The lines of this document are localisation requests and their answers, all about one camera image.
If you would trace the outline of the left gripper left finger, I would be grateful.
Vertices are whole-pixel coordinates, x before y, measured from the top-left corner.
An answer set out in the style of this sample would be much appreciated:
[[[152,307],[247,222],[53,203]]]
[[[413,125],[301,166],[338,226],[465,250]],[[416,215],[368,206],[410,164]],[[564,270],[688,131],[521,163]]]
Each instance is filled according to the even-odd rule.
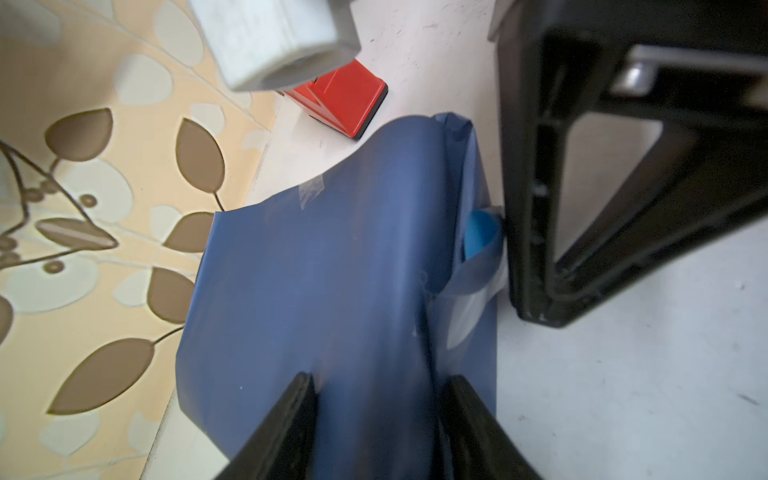
[[[300,372],[217,478],[307,479],[316,424],[317,393],[313,377]]]

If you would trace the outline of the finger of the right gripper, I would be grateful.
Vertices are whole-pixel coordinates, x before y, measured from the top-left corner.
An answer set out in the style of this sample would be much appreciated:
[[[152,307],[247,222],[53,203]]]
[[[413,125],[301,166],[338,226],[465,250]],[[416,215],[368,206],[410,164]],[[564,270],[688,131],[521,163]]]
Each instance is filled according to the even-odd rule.
[[[561,328],[767,214],[763,1],[499,1],[510,299]]]

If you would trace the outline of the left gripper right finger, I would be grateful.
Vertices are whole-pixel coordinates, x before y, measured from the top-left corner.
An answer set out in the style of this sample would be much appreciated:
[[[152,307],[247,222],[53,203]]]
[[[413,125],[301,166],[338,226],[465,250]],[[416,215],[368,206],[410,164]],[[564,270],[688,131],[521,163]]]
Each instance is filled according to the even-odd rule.
[[[538,479],[469,381],[452,376],[440,396],[448,479]]]

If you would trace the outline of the light blue wrapping paper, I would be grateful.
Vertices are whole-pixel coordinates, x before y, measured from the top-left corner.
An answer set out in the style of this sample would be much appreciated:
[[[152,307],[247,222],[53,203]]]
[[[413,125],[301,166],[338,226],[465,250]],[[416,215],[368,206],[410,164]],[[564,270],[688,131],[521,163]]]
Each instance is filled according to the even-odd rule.
[[[215,215],[177,353],[180,407],[228,465],[306,372],[307,479],[448,479],[446,383],[463,376],[496,406],[505,251],[472,122],[394,120],[312,180]]]

